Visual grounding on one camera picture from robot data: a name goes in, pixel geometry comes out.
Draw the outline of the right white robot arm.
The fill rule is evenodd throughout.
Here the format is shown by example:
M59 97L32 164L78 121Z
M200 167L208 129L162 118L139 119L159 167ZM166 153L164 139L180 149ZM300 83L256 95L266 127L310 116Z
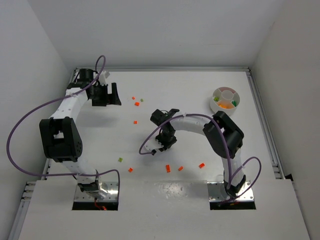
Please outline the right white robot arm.
M188 131L206 137L213 151L221 157L223 182L226 193L236 197L246 181L242 170L241 147L244 133L223 111L213 116L187 113L176 116L180 110L156 109L150 117L152 123L160 129L156 137L149 137L141 148L148 154L164 152L177 142L176 131Z

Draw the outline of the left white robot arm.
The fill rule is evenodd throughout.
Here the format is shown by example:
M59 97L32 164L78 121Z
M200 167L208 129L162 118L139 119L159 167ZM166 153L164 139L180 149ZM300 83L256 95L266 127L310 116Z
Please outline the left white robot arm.
M50 118L40 121L39 129L45 156L65 166L83 193L103 200L108 195L108 186L81 156L84 147L76 119L87 101L94 107L120 106L122 103L115 82L111 83L111 93L108 93L109 72L104 70L98 77L96 74L92 69L80 69L75 80L67 86L66 98Z

